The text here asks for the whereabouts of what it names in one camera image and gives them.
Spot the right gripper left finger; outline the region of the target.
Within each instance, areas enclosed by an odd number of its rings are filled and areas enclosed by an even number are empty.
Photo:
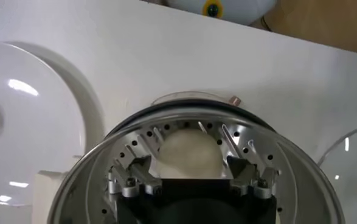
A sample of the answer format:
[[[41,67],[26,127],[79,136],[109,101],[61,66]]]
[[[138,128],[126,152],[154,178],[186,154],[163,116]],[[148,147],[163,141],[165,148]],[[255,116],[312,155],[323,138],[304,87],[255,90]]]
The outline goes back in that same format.
[[[134,158],[126,167],[114,159],[107,175],[107,198],[162,195],[162,180],[149,173],[152,156]]]

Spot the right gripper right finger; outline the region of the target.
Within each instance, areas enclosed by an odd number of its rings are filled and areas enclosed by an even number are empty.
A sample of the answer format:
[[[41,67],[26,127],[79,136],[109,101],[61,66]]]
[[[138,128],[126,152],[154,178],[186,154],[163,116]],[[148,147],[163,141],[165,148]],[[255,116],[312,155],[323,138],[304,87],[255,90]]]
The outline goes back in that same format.
[[[276,195],[276,179],[278,171],[266,166],[260,172],[257,164],[252,164],[243,158],[227,156],[227,165],[233,176],[230,186],[240,197],[251,194],[261,200],[270,199]]]

